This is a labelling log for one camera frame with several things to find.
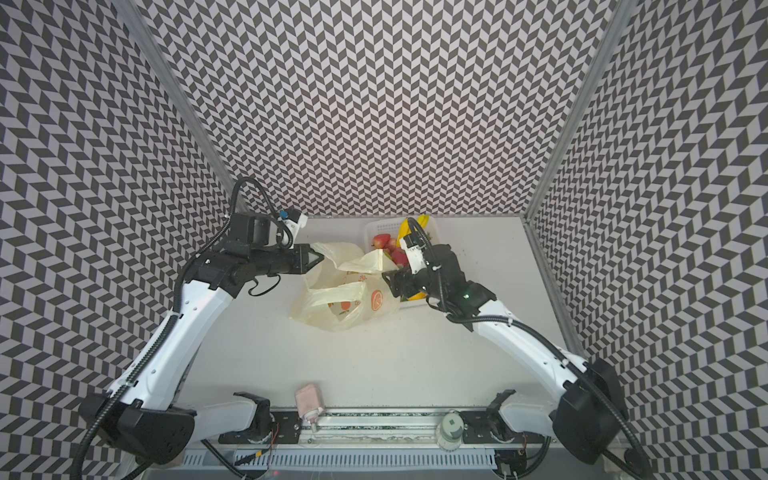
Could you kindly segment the translucent cream plastic bag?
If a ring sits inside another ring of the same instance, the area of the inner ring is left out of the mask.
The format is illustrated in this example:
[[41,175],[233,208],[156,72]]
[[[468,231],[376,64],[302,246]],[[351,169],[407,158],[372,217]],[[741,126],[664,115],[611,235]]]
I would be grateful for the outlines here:
[[328,332],[340,332],[396,314],[383,274],[396,268],[381,250],[364,252],[346,242],[312,243],[324,260],[304,276],[304,290],[293,303],[290,318]]

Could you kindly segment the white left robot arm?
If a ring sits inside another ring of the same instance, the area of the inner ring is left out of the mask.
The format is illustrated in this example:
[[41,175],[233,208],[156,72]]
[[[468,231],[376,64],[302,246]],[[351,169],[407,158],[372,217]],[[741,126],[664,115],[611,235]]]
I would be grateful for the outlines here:
[[103,393],[80,404],[88,428],[71,473],[80,476],[96,438],[149,464],[175,459],[191,442],[234,432],[267,441],[275,421],[267,399],[238,392],[234,400],[205,407],[177,407],[174,399],[199,347],[243,287],[260,276],[303,275],[323,254],[307,244],[291,248],[239,247],[199,254],[183,270],[174,305],[141,353]]

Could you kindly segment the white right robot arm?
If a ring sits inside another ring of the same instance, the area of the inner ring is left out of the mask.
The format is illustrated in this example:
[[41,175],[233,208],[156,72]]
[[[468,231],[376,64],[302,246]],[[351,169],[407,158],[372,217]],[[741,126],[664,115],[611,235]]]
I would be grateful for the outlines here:
[[615,368],[588,361],[519,320],[497,295],[466,278],[448,245],[412,247],[405,267],[383,279],[393,296],[423,293],[446,318],[491,341],[539,382],[549,399],[527,403],[510,395],[498,418],[513,432],[554,437],[579,461],[593,465],[629,427],[624,392]]

